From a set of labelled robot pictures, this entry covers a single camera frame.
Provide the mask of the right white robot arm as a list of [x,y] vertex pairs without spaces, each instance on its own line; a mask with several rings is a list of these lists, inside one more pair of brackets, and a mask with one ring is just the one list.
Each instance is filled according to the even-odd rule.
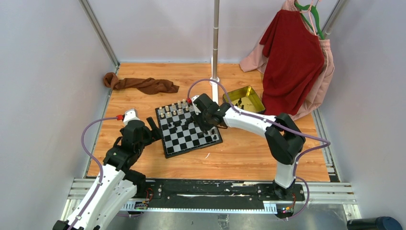
[[271,155],[277,161],[273,180],[273,193],[286,200],[293,193],[295,161],[301,153],[305,137],[287,114],[261,115],[245,111],[229,103],[219,105],[207,94],[188,98],[194,109],[194,121],[203,131],[213,127],[238,128],[266,139]]

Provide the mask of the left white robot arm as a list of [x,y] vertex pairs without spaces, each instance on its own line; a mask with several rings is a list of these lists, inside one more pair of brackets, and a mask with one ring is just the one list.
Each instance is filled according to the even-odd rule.
[[103,162],[95,160],[99,174],[79,206],[67,220],[58,220],[55,230],[103,230],[127,201],[146,194],[146,176],[131,167],[144,148],[162,138],[153,118],[148,126],[137,116],[118,115],[124,127]]

